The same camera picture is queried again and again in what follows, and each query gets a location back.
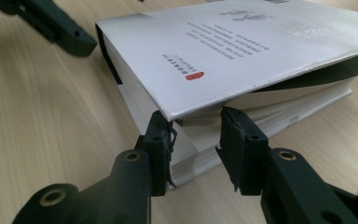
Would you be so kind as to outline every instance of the black object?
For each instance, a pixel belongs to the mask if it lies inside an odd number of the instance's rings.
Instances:
[[[224,107],[221,116],[217,153],[235,189],[262,195],[267,223],[358,223],[358,196],[324,183],[297,152],[271,150],[267,137],[240,110]],[[41,189],[14,223],[150,223],[150,197],[165,195],[172,183],[172,135],[172,123],[155,112],[136,149],[117,156],[109,177],[81,192],[68,184]]]
[[[51,43],[75,56],[89,56],[97,42],[51,0],[0,0],[0,10],[18,14]]]

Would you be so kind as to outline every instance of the table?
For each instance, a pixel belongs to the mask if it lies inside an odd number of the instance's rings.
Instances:
[[[54,1],[94,37],[99,19],[202,0]],[[314,0],[358,11],[358,0]],[[270,139],[301,153],[328,183],[358,191],[358,78],[353,94]],[[84,189],[138,137],[99,47],[77,58],[0,12],[0,223],[53,183]],[[153,198],[153,223],[264,223],[260,197],[235,193],[222,165]]]

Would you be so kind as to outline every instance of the red logo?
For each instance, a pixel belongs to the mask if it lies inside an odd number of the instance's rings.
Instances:
[[[195,73],[195,74],[187,75],[186,79],[190,81],[190,80],[194,80],[194,79],[203,77],[203,75],[204,75],[203,72],[198,72],[198,73]]]

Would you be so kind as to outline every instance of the wooden table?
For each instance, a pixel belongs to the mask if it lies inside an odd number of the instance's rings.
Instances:
[[[202,0],[55,1],[96,37],[97,20]],[[358,11],[358,0],[315,0]],[[301,153],[326,181],[358,190],[358,78],[353,94],[270,139]],[[0,12],[0,223],[53,183],[80,189],[109,175],[138,133],[99,47],[88,58],[50,45]],[[153,223],[264,223],[259,197],[233,191],[218,166],[152,201]]]

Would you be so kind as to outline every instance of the book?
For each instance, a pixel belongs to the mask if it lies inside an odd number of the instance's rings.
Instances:
[[[97,31],[140,133],[157,109],[175,120],[177,185],[220,163],[223,105],[270,137],[347,96],[358,76],[358,12],[302,1],[171,8],[98,21]]]

